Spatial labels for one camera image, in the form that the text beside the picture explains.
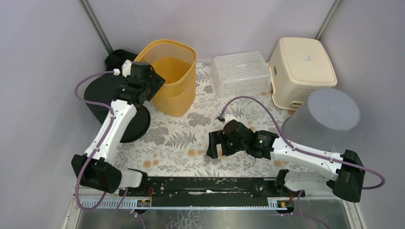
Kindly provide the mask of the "yellow plastic waste bin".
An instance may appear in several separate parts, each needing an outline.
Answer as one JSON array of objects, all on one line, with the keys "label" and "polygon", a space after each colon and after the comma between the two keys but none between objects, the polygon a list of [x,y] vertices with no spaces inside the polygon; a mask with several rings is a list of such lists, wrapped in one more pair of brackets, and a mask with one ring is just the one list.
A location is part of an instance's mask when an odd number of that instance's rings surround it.
[{"label": "yellow plastic waste bin", "polygon": [[146,46],[134,60],[150,63],[166,80],[152,99],[154,106],[167,115],[183,116],[196,97],[196,51],[183,43],[160,39]]}]

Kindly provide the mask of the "black bucket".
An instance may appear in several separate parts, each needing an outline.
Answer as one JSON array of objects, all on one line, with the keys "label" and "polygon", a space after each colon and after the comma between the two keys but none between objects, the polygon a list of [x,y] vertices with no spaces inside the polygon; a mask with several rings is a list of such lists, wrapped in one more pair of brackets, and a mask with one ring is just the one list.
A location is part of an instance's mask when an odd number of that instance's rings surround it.
[{"label": "black bucket", "polygon": [[[110,105],[116,89],[125,82],[123,77],[104,74],[92,81],[86,88],[84,99]],[[100,124],[103,124],[109,110],[106,107],[87,104]],[[128,124],[121,143],[130,143],[144,136],[150,126],[150,113],[145,106],[141,106]]]}]

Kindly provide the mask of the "white mesh plastic basket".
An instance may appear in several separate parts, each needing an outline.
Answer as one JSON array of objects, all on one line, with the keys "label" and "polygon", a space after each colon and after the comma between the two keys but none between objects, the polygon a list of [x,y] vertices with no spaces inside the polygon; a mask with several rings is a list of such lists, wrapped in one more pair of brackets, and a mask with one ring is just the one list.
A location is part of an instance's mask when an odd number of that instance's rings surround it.
[{"label": "white mesh plastic basket", "polygon": [[272,90],[271,73],[261,51],[214,57],[208,79],[217,99]]}]

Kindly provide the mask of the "grey plastic bucket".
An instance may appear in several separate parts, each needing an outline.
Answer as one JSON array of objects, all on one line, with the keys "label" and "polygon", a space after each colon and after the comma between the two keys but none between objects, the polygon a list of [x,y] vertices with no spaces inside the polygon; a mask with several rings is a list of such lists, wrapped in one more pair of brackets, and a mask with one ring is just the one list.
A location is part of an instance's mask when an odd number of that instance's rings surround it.
[{"label": "grey plastic bucket", "polygon": [[360,120],[357,103],[334,88],[315,90],[282,125],[283,135],[294,143],[331,151]]}]

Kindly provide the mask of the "large cream plastic basket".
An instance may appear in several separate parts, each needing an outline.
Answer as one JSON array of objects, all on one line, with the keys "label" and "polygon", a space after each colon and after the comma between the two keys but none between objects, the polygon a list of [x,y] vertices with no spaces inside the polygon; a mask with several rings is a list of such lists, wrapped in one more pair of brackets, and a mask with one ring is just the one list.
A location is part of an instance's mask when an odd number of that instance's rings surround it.
[{"label": "large cream plastic basket", "polygon": [[300,37],[281,38],[267,63],[276,107],[297,110],[320,88],[333,88],[337,77],[322,43]]}]

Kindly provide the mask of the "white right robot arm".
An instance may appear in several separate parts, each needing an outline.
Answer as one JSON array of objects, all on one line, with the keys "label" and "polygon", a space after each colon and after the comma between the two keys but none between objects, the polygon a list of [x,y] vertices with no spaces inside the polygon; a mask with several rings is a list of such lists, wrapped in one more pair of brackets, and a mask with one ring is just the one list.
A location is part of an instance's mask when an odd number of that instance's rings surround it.
[{"label": "white right robot arm", "polygon": [[209,133],[208,157],[218,158],[217,145],[221,146],[225,156],[244,151],[254,158],[288,161],[307,168],[307,172],[279,171],[274,190],[282,197],[291,191],[304,190],[330,191],[336,197],[354,203],[361,200],[365,171],[354,151],[346,150],[340,154],[303,145],[299,145],[301,151],[298,151],[277,134],[265,130],[253,132],[236,120],[227,122],[222,130]]}]

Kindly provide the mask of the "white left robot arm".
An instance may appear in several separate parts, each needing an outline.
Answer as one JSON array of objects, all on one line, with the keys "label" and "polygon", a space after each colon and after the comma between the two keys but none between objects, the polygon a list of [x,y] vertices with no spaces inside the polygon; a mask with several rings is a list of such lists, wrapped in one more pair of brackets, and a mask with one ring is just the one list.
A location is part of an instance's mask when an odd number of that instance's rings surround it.
[{"label": "white left robot arm", "polygon": [[72,158],[76,186],[106,193],[130,188],[136,196],[143,196],[148,191],[147,181],[143,180],[146,175],[139,170],[117,169],[113,160],[128,124],[164,85],[165,79],[151,64],[130,60],[126,60],[120,69],[112,70],[111,74],[123,78],[124,82],[116,87],[111,104],[101,104],[108,113],[92,144],[82,155]]}]

